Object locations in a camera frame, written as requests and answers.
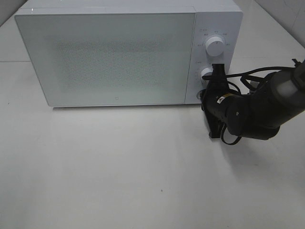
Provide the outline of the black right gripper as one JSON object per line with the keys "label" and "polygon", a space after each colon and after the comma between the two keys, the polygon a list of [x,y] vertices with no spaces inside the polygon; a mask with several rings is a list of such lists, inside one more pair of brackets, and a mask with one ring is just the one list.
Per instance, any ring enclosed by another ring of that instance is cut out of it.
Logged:
{"label": "black right gripper", "polygon": [[223,140],[230,106],[230,103],[225,103],[224,100],[240,96],[241,91],[234,83],[226,80],[223,63],[213,63],[212,68],[212,80],[209,81],[206,89],[201,92],[201,108],[209,127],[209,137]]}

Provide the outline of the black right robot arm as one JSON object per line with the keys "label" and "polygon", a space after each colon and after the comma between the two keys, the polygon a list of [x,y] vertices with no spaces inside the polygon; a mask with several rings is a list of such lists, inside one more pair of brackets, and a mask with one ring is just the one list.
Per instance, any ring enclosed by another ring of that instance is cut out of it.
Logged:
{"label": "black right robot arm", "polygon": [[268,140],[280,126],[305,110],[305,63],[293,59],[294,67],[264,67],[226,74],[224,64],[213,64],[212,74],[202,76],[201,91],[211,139],[224,141],[227,130],[241,138]]}

